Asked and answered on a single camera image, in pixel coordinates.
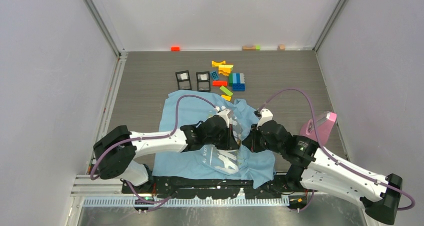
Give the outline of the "light blue printed t-shirt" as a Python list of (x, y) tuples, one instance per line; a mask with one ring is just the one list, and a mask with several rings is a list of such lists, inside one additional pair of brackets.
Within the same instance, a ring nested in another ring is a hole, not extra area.
[[(221, 130), (210, 118), (213, 106), (233, 112), (232, 130)], [(175, 91), (164, 102), (160, 131), (182, 129), (188, 135), (188, 151), (157, 153), (153, 175), (187, 179), (252, 180), (258, 188), (275, 175), (275, 156), (265, 150), (253, 153), (244, 140), (258, 122), (254, 109), (244, 99), (233, 103), (214, 93)]]

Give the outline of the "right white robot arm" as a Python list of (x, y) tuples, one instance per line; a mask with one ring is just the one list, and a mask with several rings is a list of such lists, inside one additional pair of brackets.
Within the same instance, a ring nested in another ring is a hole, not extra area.
[(318, 142), (292, 135), (283, 125), (271, 120), (253, 124), (242, 144), (252, 152), (269, 150), (281, 155), (291, 166), (285, 184), (291, 191), (301, 188), (327, 193), (365, 210), (374, 220), (393, 225), (401, 195), (402, 178), (387, 176), (354, 166)]

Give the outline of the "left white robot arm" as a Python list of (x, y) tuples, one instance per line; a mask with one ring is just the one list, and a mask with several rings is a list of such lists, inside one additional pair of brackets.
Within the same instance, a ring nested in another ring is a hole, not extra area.
[(122, 179), (141, 193), (153, 188), (153, 179), (147, 166), (135, 162), (144, 155), (163, 152), (191, 152), (205, 145), (219, 150), (237, 150), (233, 126), (227, 116), (216, 114), (193, 125), (183, 125), (169, 132), (140, 133), (118, 126), (93, 146), (95, 164), (90, 178)]

